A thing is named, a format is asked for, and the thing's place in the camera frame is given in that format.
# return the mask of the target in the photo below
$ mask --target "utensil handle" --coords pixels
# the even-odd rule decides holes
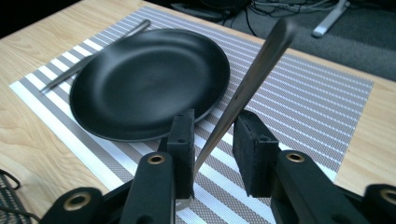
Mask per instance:
[[[283,18],[276,23],[198,155],[194,175],[289,47],[296,28],[297,25],[290,19]]]
[[[134,29],[132,29],[130,32],[126,33],[125,35],[123,35],[122,37],[120,37],[119,39],[117,39],[116,41],[114,41],[113,43],[107,45],[113,45],[119,41],[121,41],[122,39],[131,36],[131,35],[135,35],[137,33],[142,32],[143,30],[145,30],[147,27],[149,27],[151,24],[151,21],[149,20],[142,20]],[[65,79],[67,79],[68,77],[73,76],[75,73],[77,73],[79,70],[81,70],[83,67],[85,67],[85,65],[87,65],[91,59],[93,59],[93,55],[87,56],[86,58],[81,59],[78,63],[74,64],[71,68],[69,68],[69,70],[65,71],[64,73],[62,73],[60,76],[56,77],[55,79],[53,79],[49,84],[47,84],[43,89],[41,89],[41,92],[44,92],[46,90],[51,89],[52,87],[58,85],[59,83],[63,82]]]

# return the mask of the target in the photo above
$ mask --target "wooden table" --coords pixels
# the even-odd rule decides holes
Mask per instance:
[[[0,40],[0,168],[21,181],[18,195],[29,212],[42,217],[71,189],[95,187],[103,193],[108,189],[9,85],[147,5],[181,15],[137,0],[84,0]],[[214,23],[182,17],[263,43]],[[396,83],[296,50],[288,52],[375,83],[335,184],[358,194],[373,183],[396,186]]]

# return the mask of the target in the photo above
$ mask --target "gray and white striped placemat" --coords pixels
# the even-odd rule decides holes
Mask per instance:
[[[143,19],[152,21],[149,29],[181,28],[206,35],[221,46],[230,61],[228,90],[219,105],[196,125],[197,153],[261,47],[158,9],[142,7],[11,84],[12,90],[109,189],[133,178],[140,158],[156,151],[159,141],[112,142],[81,129],[68,103],[73,77],[46,94],[39,90]],[[286,53],[247,109],[259,115],[283,149],[307,153],[334,180],[372,86],[371,81]],[[196,199],[189,208],[177,212],[177,223],[275,223],[269,200],[247,197],[233,159],[232,141],[233,128],[201,168],[194,183]]]

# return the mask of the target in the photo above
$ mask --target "screw hole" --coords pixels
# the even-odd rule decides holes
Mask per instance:
[[[76,211],[85,205],[87,205],[91,200],[91,194],[89,192],[78,192],[70,196],[64,202],[64,210],[66,211]]]
[[[387,202],[396,204],[396,190],[381,189],[379,192],[381,194],[381,197],[385,199]]]
[[[165,161],[165,157],[161,155],[153,155],[148,158],[148,163],[150,164],[160,164]]]
[[[290,161],[294,161],[294,162],[303,162],[305,161],[304,156],[297,154],[297,153],[289,153],[288,155],[286,155],[286,157],[290,160]]]

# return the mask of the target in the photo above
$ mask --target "cable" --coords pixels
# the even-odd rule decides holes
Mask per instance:
[[[250,26],[250,21],[248,20],[248,9],[247,9],[246,7],[245,7],[245,15],[246,15],[246,17],[247,17],[247,26],[248,26],[248,29],[250,30],[251,33],[253,33],[255,36],[257,36],[256,33],[254,33],[253,28],[251,28],[251,26]]]
[[[305,0],[302,3],[273,3],[252,0],[249,8],[259,15],[268,15],[275,18],[293,16],[299,13],[312,13],[316,11],[332,10],[336,3],[332,0],[312,1]]]
[[[18,189],[21,186],[21,182],[15,176],[10,174],[9,172],[7,172],[3,169],[0,169],[0,174],[7,176],[8,178],[12,179],[17,184],[17,187],[12,187],[13,189]]]
[[[231,23],[230,23],[230,28],[233,28],[233,22],[235,21],[235,18],[236,18],[236,15],[233,17],[233,19],[231,20]]]
[[[30,217],[30,218],[33,218],[34,220],[36,220],[37,222],[40,222],[40,220],[41,220],[38,216],[36,216],[33,213],[23,212],[23,211],[12,209],[12,208],[7,208],[2,205],[0,205],[0,210],[2,210],[4,212],[16,214],[16,215]]]

